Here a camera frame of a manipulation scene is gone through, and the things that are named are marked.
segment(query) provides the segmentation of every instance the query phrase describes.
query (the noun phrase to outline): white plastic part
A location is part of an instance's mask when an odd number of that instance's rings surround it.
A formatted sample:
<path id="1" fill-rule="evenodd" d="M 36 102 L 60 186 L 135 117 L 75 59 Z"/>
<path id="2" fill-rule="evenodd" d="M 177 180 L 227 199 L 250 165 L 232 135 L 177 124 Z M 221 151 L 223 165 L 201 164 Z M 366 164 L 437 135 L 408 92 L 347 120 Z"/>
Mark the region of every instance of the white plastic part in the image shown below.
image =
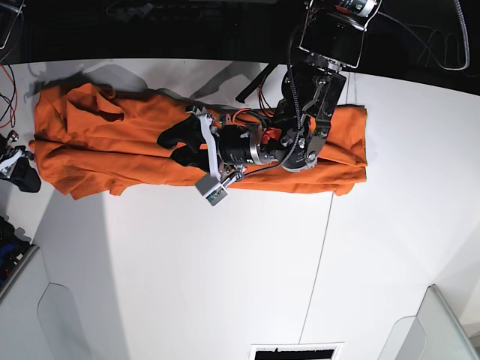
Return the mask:
<path id="1" fill-rule="evenodd" d="M 207 143 L 208 152 L 208 168 L 210 169 L 210 176 L 217 179 L 220 182 L 221 176 L 218 171 L 218 159 L 217 159 L 217 144 L 215 138 L 210 131 L 210 125 L 212 125 L 212 115 L 202 114 L 199 115 L 200 127 L 202 130 L 203 139 Z"/>
<path id="2" fill-rule="evenodd" d="M 23 151 L 20 149 L 17 149 L 16 153 L 12 157 L 9 157 L 8 159 L 0 163 L 0 171 L 8 167 L 11 167 L 13 164 L 17 162 L 18 159 L 22 157 L 22 155 L 23 155 Z"/>

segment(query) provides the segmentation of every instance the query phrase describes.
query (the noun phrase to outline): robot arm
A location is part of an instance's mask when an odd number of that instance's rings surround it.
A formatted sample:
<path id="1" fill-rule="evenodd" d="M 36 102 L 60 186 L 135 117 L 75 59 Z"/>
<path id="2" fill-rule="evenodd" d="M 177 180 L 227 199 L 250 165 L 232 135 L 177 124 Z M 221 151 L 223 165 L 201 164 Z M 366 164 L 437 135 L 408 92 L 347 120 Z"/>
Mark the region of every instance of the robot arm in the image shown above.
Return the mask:
<path id="1" fill-rule="evenodd" d="M 228 185 L 246 176 L 280 166 L 290 172 L 315 167 L 346 82 L 339 73 L 358 66 L 368 23 L 380 2 L 312 0 L 301 27 L 298 48 L 302 51 L 295 64 L 290 60 L 295 34 L 290 39 L 283 99 L 272 117 L 257 113 L 262 121 L 240 126 L 229 124 L 229 115 L 215 118 L 205 109 L 188 109 L 190 118 L 162 133 L 158 145 L 171 149 L 176 145 L 172 138 L 187 144 L 171 158 L 207 172 L 196 187 L 213 206 L 228 194 Z M 237 101 L 244 102 L 275 66 L 270 64 Z M 175 133 L 174 128 L 183 131 Z M 207 144 L 207 151 L 200 150 L 201 143 Z M 272 165 L 246 172 L 248 164 Z"/>

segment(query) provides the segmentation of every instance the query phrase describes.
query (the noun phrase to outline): white surface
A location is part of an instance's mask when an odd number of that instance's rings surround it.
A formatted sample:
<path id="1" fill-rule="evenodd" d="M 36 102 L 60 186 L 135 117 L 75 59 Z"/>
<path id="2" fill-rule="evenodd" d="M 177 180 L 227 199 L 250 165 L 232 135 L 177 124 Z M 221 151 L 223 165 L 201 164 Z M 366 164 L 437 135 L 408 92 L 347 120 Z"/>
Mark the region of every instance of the white surface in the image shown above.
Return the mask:
<path id="1" fill-rule="evenodd" d="M 345 341 L 342 360 L 377 359 L 480 224 L 479 98 L 362 75 L 357 93 L 367 182 L 334 198 L 302 337 Z"/>
<path id="2" fill-rule="evenodd" d="M 37 317 L 48 280 L 37 251 L 0 301 L 0 358 L 55 360 Z"/>
<path id="3" fill-rule="evenodd" d="M 32 74 L 52 80 L 86 68 L 117 89 L 166 87 L 189 97 L 211 85 L 202 101 L 234 106 L 249 82 L 244 74 L 260 71 L 258 64 L 156 59 L 14 68 L 21 94 Z M 270 104 L 281 96 L 283 75 L 277 69 L 264 85 Z M 212 77 L 230 78 L 218 85 Z M 142 185 L 78 202 L 56 194 L 47 208 L 48 184 L 34 196 L 13 189 L 5 210 L 27 233 L 47 209 L 35 241 L 50 280 L 72 290 L 94 357 L 246 359 L 251 344 L 297 344 L 301 337 L 303 344 L 344 341 L 341 360 L 374 360 L 434 281 L 449 301 L 444 287 L 452 296 L 462 290 L 453 301 L 465 313 L 460 320 L 476 323 L 479 98 L 352 75 L 348 100 L 369 113 L 367 183 L 334 198 L 302 336 L 329 194 L 232 190 L 213 209 L 193 187 Z M 20 108 L 26 141 L 32 109 Z M 0 181 L 0 194 L 7 186 Z M 292 210 L 300 214 L 295 229 L 283 218 Z M 444 287 L 440 275 L 450 279 Z"/>

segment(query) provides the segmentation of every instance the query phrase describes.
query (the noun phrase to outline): black background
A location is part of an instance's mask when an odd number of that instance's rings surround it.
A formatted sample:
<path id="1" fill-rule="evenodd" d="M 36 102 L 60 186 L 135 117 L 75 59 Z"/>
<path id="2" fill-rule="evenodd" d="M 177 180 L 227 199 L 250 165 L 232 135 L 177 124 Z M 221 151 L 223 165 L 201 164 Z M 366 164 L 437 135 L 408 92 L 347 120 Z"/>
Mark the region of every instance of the black background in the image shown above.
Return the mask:
<path id="1" fill-rule="evenodd" d="M 71 59 L 178 58 L 249 62 L 284 62 L 290 32 L 303 23 L 299 0 L 276 4 L 220 1 L 151 0 L 148 16 L 119 16 L 140 8 L 139 0 L 29 0 L 18 49 L 7 62 Z M 444 71 L 427 56 L 411 34 L 389 19 L 370 23 L 358 72 L 442 86 L 480 95 L 480 22 L 477 0 L 463 0 L 472 65 L 467 72 Z M 425 41 L 433 29 L 438 58 L 458 66 L 463 57 L 460 26 L 453 0 L 384 0 L 382 11 L 414 27 Z M 448 45 L 447 34 L 452 34 Z"/>

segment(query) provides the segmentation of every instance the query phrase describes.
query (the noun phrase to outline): orange cloth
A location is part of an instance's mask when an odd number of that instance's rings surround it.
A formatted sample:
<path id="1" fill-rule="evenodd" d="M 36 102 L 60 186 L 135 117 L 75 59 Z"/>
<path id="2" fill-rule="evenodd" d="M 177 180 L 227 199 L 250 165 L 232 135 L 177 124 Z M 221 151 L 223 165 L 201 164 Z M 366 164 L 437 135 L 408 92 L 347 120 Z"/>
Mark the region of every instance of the orange cloth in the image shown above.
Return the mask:
<path id="1" fill-rule="evenodd" d="M 45 88 L 35 109 L 35 140 L 30 146 L 42 179 L 79 199 L 108 190 L 120 195 L 131 185 L 194 185 L 205 173 L 169 159 L 156 141 L 185 120 L 185 103 L 165 94 L 116 94 L 92 84 Z M 366 180 L 365 123 L 362 107 L 335 110 L 325 159 L 297 173 L 273 169 L 231 188 L 318 193 L 348 193 Z M 249 166 L 248 171 L 257 166 Z"/>

